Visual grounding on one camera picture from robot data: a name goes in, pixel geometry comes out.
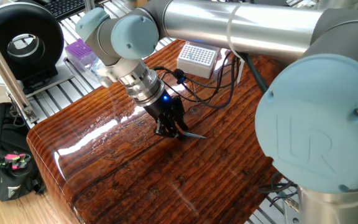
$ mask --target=wooden table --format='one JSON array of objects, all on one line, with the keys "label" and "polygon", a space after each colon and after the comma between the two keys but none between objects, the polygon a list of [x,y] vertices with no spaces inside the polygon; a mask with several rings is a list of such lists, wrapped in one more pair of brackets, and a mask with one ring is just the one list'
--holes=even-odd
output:
[{"label": "wooden table", "polygon": [[[173,70],[183,45],[174,41],[145,62]],[[269,83],[282,69],[264,57],[254,62]],[[185,94],[171,76],[166,81]],[[195,88],[201,98],[212,92]],[[211,103],[224,103],[228,93],[220,91]],[[68,222],[243,224],[265,198],[257,186],[275,172],[255,136],[260,97],[245,68],[225,108],[183,100],[190,132],[207,138],[178,140],[155,136],[154,120],[115,83],[36,125],[27,142]]]}]

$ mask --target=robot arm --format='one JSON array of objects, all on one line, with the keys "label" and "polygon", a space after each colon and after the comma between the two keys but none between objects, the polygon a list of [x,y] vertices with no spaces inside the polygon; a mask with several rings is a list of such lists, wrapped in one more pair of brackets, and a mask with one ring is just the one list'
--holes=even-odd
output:
[{"label": "robot arm", "polygon": [[103,73],[113,82],[120,81],[128,95],[155,118],[155,133],[174,137],[180,134],[177,125],[188,129],[184,111],[176,109],[183,106],[179,98],[169,96],[164,83],[142,61],[160,39],[201,41],[292,62],[309,47],[320,16],[319,11],[290,7],[163,0],[151,1],[117,19],[93,9],[77,23],[76,31],[106,65]]},{"label": "robot arm", "polygon": [[94,9],[76,30],[106,65],[106,76],[155,118],[155,133],[169,137],[180,133],[177,126],[187,130],[183,106],[141,59],[159,39],[297,60],[259,103],[259,143],[282,174],[324,200],[304,198],[303,205],[312,205],[301,207],[304,212],[313,207],[311,214],[324,214],[305,223],[358,223],[357,10],[161,0],[119,19]]}]

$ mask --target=white pipette tip box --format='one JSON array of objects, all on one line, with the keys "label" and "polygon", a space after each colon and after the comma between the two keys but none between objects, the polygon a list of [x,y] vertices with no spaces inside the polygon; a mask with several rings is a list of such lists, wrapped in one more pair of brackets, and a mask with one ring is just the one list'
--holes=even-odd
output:
[{"label": "white pipette tip box", "polygon": [[177,66],[186,73],[209,78],[214,68],[219,48],[186,43],[177,59]]}]

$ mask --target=zip tie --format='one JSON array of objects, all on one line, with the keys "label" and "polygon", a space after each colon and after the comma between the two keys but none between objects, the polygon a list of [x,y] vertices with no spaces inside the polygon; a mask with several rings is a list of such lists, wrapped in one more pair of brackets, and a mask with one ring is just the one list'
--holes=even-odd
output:
[{"label": "zip tie", "polygon": [[237,10],[241,7],[241,5],[238,5],[234,8],[234,10],[231,12],[231,16],[227,25],[227,29],[226,29],[226,38],[227,38],[227,42],[229,44],[230,50],[233,52],[233,54],[238,57],[241,61],[241,65],[240,65],[240,72],[239,72],[239,76],[237,77],[237,84],[240,82],[241,80],[241,75],[242,75],[242,70],[244,69],[244,63],[245,61],[242,59],[242,57],[240,57],[239,54],[237,54],[236,50],[234,50],[234,46],[233,43],[231,42],[231,24],[232,21],[234,19],[234,16],[236,15]]}]

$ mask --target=light blue joint cap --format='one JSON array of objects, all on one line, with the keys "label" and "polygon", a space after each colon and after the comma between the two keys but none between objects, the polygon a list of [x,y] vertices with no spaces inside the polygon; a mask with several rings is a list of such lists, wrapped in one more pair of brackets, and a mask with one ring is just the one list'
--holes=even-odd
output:
[{"label": "light blue joint cap", "polygon": [[107,18],[109,18],[109,15],[104,9],[94,8],[78,21],[75,31],[86,42],[92,32]]},{"label": "light blue joint cap", "polygon": [[153,21],[144,16],[126,16],[114,26],[111,43],[121,57],[141,59],[153,53],[157,46],[158,29]]},{"label": "light blue joint cap", "polygon": [[255,130],[296,184],[331,194],[358,189],[358,62],[319,54],[288,66],[262,97]]}]

